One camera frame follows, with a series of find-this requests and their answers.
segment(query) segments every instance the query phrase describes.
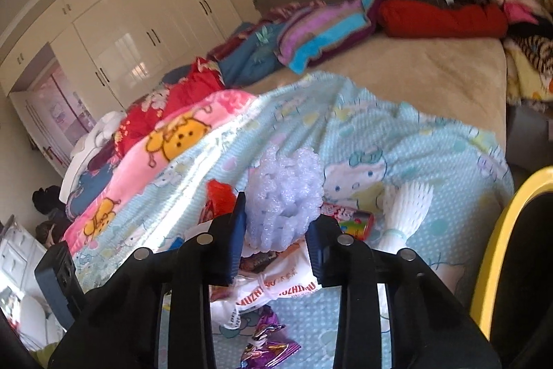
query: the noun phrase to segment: chair backrest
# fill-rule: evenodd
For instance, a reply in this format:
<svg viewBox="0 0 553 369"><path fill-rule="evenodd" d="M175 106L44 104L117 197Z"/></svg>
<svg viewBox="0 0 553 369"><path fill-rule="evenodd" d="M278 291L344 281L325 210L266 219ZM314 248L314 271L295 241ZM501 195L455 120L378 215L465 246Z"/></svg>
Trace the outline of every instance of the chair backrest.
<svg viewBox="0 0 553 369"><path fill-rule="evenodd" d="M0 362L10 369L41 369L0 311Z"/></svg>
<svg viewBox="0 0 553 369"><path fill-rule="evenodd" d="M19 332L21 335L31 339L40 348L46 347L48 339L44 309L37 299L28 295L21 299L20 308Z"/></svg>

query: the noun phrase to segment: candy wrapper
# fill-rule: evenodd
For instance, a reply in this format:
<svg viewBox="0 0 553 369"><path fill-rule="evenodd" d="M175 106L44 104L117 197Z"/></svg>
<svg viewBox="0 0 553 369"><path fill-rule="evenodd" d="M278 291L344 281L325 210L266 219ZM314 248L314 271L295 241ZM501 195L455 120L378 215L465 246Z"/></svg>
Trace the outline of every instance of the candy wrapper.
<svg viewBox="0 0 553 369"><path fill-rule="evenodd" d="M336 219L342 232L349 233L355 239L365 241L374 224L374 216L367 211L355 210L332 203L324 202L321 206L321 214Z"/></svg>
<svg viewBox="0 0 553 369"><path fill-rule="evenodd" d="M301 346L286 338L276 313L265 305L261 317L240 358L238 369L265 369L279 365L289 356L301 349Z"/></svg>

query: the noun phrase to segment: white wardrobe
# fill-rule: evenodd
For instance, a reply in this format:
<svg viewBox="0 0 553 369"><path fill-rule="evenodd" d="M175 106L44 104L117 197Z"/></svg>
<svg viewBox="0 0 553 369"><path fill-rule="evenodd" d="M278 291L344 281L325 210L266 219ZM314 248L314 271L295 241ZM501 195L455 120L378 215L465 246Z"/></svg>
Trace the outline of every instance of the white wardrobe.
<svg viewBox="0 0 553 369"><path fill-rule="evenodd" d="M165 72L205 56L241 21L230 0L56 0L43 15L0 67L2 88L8 93L49 42L96 119L128 107Z"/></svg>

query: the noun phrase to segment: red blanket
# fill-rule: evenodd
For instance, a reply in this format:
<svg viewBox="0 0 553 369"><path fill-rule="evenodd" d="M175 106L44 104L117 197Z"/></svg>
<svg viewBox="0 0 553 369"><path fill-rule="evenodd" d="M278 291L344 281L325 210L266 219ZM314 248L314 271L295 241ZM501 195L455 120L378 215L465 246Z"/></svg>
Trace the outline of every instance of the red blanket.
<svg viewBox="0 0 553 369"><path fill-rule="evenodd" d="M217 63L197 57L188 75L175 85L158 88L129 107L115 133L115 151L122 159L135 143L176 110L225 89Z"/></svg>
<svg viewBox="0 0 553 369"><path fill-rule="evenodd" d="M397 38L502 38L508 27L505 14L494 4L445 10L412 0L385 0L378 22Z"/></svg>

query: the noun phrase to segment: pink blanket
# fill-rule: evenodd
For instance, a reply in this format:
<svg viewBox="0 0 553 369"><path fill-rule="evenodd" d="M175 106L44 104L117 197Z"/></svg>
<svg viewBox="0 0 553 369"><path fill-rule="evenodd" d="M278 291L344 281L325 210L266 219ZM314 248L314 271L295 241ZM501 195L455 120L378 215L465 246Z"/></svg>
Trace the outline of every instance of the pink blanket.
<svg viewBox="0 0 553 369"><path fill-rule="evenodd" d="M211 130L244 112L254 98L234 89L218 91L192 107L177 110L136 143L121 160L106 188L65 232L71 254L101 234L117 212L141 193L171 160Z"/></svg>

